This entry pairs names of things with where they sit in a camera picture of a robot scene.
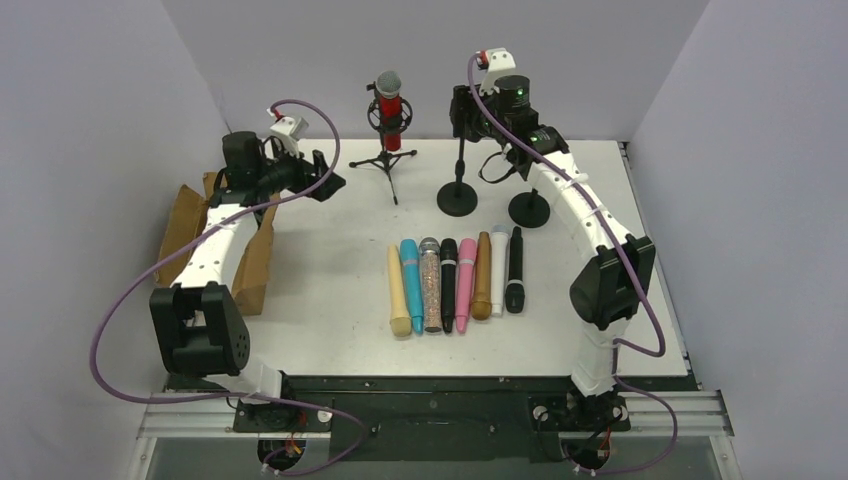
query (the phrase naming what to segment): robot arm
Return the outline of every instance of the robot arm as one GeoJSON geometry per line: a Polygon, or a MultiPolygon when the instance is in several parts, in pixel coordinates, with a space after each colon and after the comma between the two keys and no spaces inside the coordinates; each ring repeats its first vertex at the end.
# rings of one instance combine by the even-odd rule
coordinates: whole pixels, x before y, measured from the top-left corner
{"type": "Polygon", "coordinates": [[[509,52],[504,49],[480,52],[477,65],[486,71],[478,88],[492,115],[573,179],[566,181],[524,150],[511,145],[509,139],[491,128],[473,101],[469,87],[454,87],[451,103],[454,136],[472,142],[495,139],[513,169],[550,203],[565,223],[586,262],[569,290],[572,306],[583,320],[584,336],[572,381],[584,397],[604,395],[615,385],[613,341],[624,335],[628,320],[636,314],[639,299],[612,242],[595,218],[596,210],[573,188],[574,184],[579,183],[586,190],[598,205],[597,210],[606,217],[645,291],[655,257],[653,242],[648,237],[635,238],[615,219],[589,186],[588,175],[580,172],[565,140],[556,129],[539,123],[538,112],[530,106],[530,81],[515,74],[515,62],[509,52]]]}
{"type": "MultiPolygon", "coordinates": [[[[223,138],[226,166],[220,176],[227,185],[216,182],[204,229],[218,231],[195,248],[169,287],[154,289],[150,297],[159,350],[169,372],[206,377],[231,391],[280,396],[280,372],[258,359],[248,361],[250,335],[230,292],[265,211],[221,222],[268,202],[282,190],[301,192],[327,172],[320,151],[312,152],[310,164],[298,150],[298,136],[305,128],[306,122],[299,117],[278,119],[271,130],[283,148],[273,159],[266,158],[263,144],[253,132],[235,132],[223,138]]],[[[324,201],[344,185],[345,180],[334,173],[309,196],[324,201]]]]}
{"type": "Polygon", "coordinates": [[[613,341],[624,335],[627,320],[636,313],[639,300],[612,242],[595,218],[596,210],[573,188],[574,184],[582,185],[598,206],[597,210],[606,217],[646,291],[655,249],[650,239],[636,239],[613,217],[589,186],[589,176],[580,172],[571,153],[557,151],[545,158],[572,180],[566,181],[548,166],[534,163],[527,182],[549,201],[586,262],[569,292],[572,305],[583,319],[583,341],[571,379],[584,396],[601,395],[615,385],[611,373],[613,341]]]}

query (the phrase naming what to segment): blue microphone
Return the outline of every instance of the blue microphone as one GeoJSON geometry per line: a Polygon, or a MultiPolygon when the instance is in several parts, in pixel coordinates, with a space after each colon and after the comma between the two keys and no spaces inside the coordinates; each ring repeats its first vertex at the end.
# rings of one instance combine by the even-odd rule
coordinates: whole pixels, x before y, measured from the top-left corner
{"type": "Polygon", "coordinates": [[[412,317],[415,333],[424,333],[424,302],[421,299],[421,276],[418,273],[418,244],[407,238],[400,242],[400,262],[403,265],[403,283],[406,287],[406,306],[412,317]]]}

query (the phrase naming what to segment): handheld microphone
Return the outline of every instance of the handheld microphone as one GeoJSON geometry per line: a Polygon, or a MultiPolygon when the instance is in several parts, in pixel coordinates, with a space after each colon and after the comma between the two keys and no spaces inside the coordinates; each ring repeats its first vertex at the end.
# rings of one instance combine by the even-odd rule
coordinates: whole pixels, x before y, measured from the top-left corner
{"type": "Polygon", "coordinates": [[[465,238],[459,244],[459,281],[456,285],[456,330],[465,333],[468,326],[468,308],[471,305],[471,284],[474,282],[474,259],[477,242],[465,238]]]}
{"type": "MultiPolygon", "coordinates": [[[[400,84],[400,77],[394,70],[386,70],[374,82],[377,100],[380,103],[380,123],[388,131],[400,127],[401,112],[403,111],[400,101],[400,84]]],[[[387,133],[383,135],[383,141],[386,150],[390,152],[400,150],[399,133],[387,133]]]]}
{"type": "Polygon", "coordinates": [[[412,317],[415,333],[424,333],[424,305],[421,299],[421,278],[418,274],[418,246],[407,238],[400,242],[400,261],[403,263],[403,283],[406,285],[406,306],[412,317]]]}
{"type": "Polygon", "coordinates": [[[442,260],[442,329],[451,333],[456,312],[456,240],[442,240],[439,258],[442,260]]]}
{"type": "Polygon", "coordinates": [[[492,243],[489,232],[480,232],[477,239],[477,265],[474,271],[474,296],[471,297],[471,316],[486,320],[492,314],[492,243]]]}
{"type": "Polygon", "coordinates": [[[492,315],[503,315],[504,282],[506,281],[506,246],[509,229],[503,225],[492,227],[492,315]]]}
{"type": "Polygon", "coordinates": [[[509,280],[506,282],[506,310],[509,313],[521,313],[524,310],[524,239],[521,227],[512,229],[509,241],[509,280]]]}
{"type": "Polygon", "coordinates": [[[439,241],[433,237],[421,240],[421,293],[424,296],[424,331],[441,333],[441,285],[439,282],[439,241]]]}
{"type": "Polygon", "coordinates": [[[392,303],[392,313],[389,325],[396,337],[405,337],[412,333],[412,320],[406,309],[406,299],[403,297],[403,279],[400,269],[400,253],[397,245],[390,245],[388,256],[389,265],[389,297],[392,303]]]}

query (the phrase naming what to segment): black wireless microphone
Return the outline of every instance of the black wireless microphone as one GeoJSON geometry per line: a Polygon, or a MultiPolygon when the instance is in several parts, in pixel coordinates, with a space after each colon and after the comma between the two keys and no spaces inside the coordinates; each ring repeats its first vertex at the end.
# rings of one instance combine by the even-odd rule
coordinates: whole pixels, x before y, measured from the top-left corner
{"type": "Polygon", "coordinates": [[[512,238],[509,240],[509,276],[504,298],[506,311],[509,313],[521,313],[524,310],[523,268],[524,239],[521,238],[521,227],[515,227],[512,229],[512,238]]]}
{"type": "Polygon", "coordinates": [[[439,248],[442,264],[442,329],[445,333],[453,331],[453,319],[456,310],[456,240],[446,238],[439,248]]]}

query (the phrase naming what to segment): white wall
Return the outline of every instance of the white wall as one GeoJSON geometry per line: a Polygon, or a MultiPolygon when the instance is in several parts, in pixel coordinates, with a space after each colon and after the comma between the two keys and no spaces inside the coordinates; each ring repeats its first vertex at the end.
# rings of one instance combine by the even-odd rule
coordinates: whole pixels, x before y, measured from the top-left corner
{"type": "MultiPolygon", "coordinates": [[[[450,136],[468,57],[506,47],[544,122],[570,138],[629,139],[707,0],[163,0],[233,128],[263,130],[275,99],[325,107],[371,138],[365,84],[395,69],[408,135],[450,136]]],[[[313,135],[327,136],[316,123],[313,135]]]]}
{"type": "Polygon", "coordinates": [[[848,3],[712,0],[630,145],[745,477],[845,478],[848,3]]]}
{"type": "MultiPolygon", "coordinates": [[[[156,0],[5,1],[0,71],[0,478],[124,478],[143,407],[96,387],[89,342],[223,124],[156,0]]],[[[164,369],[141,290],[100,363],[143,394],[164,369]]]]}

